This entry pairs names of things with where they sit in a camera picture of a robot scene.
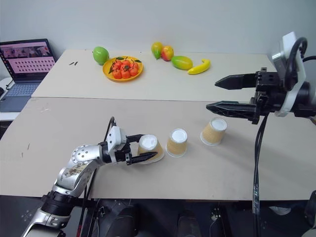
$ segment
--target paper cup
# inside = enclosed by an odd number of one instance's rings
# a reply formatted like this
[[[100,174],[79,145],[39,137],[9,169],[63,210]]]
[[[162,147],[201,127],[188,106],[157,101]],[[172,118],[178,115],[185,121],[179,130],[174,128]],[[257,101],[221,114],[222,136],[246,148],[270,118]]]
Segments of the paper cup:
[[[188,135],[185,130],[177,128],[170,133],[166,151],[172,157],[181,157],[187,151]]]
[[[158,154],[147,161],[140,162],[140,164],[150,164],[163,158],[163,149],[155,135],[147,134],[140,138],[137,153],[141,154],[145,152],[158,152]]]
[[[222,118],[213,118],[200,134],[201,141],[208,146],[216,146],[221,143],[227,123]]]

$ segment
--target banana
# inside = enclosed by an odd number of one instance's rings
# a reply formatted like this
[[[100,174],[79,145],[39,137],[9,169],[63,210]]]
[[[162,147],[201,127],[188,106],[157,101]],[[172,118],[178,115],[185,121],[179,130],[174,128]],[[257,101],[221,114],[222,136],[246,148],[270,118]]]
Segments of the banana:
[[[211,66],[211,60],[209,60],[209,59],[202,59],[202,64],[189,69],[188,70],[188,74],[195,75],[195,74],[199,74],[199,73],[205,72],[207,69],[210,68],[210,66]]]

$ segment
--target floor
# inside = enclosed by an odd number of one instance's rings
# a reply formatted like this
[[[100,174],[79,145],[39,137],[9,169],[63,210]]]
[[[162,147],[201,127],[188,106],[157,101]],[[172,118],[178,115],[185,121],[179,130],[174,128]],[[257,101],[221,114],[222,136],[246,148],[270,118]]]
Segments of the floor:
[[[211,213],[217,202],[159,200],[159,199],[101,199],[108,213],[100,217],[99,236],[104,237],[116,215],[126,206],[138,203],[141,207],[141,227],[138,237],[175,237],[178,214],[183,209],[192,210],[197,218],[203,237],[252,236],[251,203],[225,203],[230,228],[222,230],[222,220],[212,225]],[[300,237],[309,226],[304,220],[305,202],[292,204],[292,211],[285,216],[276,215],[267,205],[261,206],[261,233],[263,237]],[[36,209],[41,206],[39,198],[0,196],[0,236],[21,236]],[[76,207],[64,229],[66,236],[76,236],[81,209]],[[93,237],[97,237],[97,225]]]

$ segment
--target silver robotic arm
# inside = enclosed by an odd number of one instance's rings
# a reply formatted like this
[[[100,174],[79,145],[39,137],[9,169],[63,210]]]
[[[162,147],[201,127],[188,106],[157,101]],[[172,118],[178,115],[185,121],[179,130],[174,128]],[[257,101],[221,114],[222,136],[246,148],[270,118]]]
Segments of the silver robotic arm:
[[[113,117],[110,124],[112,128],[104,142],[83,145],[73,151],[66,167],[59,172],[52,190],[43,196],[43,206],[36,211],[22,237],[65,236],[61,229],[66,227],[74,206],[81,205],[82,201],[78,197],[83,193],[94,170],[107,163],[125,161],[130,165],[146,161],[157,154],[149,152],[133,157],[130,143],[139,142],[142,134],[126,136],[116,126]]]

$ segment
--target table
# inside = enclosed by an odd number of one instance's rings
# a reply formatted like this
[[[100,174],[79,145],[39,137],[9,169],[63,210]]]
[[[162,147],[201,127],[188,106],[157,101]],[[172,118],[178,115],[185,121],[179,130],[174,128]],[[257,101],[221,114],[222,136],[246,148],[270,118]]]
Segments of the table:
[[[72,150],[102,141],[115,116],[128,135],[155,134],[163,147],[172,129],[183,128],[188,151],[181,158],[165,154],[149,165],[105,165],[96,176],[93,198],[251,200],[258,126],[225,118],[229,128],[222,144],[208,147],[199,139],[215,116],[205,109],[207,103],[31,98],[0,142],[0,192],[45,194]],[[315,133],[308,119],[269,116],[259,165],[262,200],[309,198],[316,179]]]
[[[48,192],[72,150],[97,144],[115,116],[127,134],[155,134],[165,146],[177,127],[188,133],[182,158],[167,154],[150,165],[103,166],[93,198],[251,200],[254,139],[258,126],[225,118],[223,143],[207,147],[199,134],[215,117],[205,105],[249,101],[254,89],[227,91],[214,82],[231,74],[275,71],[265,55],[177,53],[212,68],[191,76],[149,52],[113,52],[144,62],[139,79],[115,83],[103,75],[91,50],[66,50],[0,141],[0,194],[41,196]],[[307,119],[270,115],[260,158],[262,200],[308,199],[315,189],[316,127]]]
[[[4,78],[0,80],[0,87],[2,87],[2,89],[4,90],[4,94],[0,97],[0,99],[5,96],[7,92],[7,89],[5,89],[5,85],[8,85],[11,80],[12,78]],[[0,112],[0,121],[13,121],[19,115],[19,113],[20,112]]]

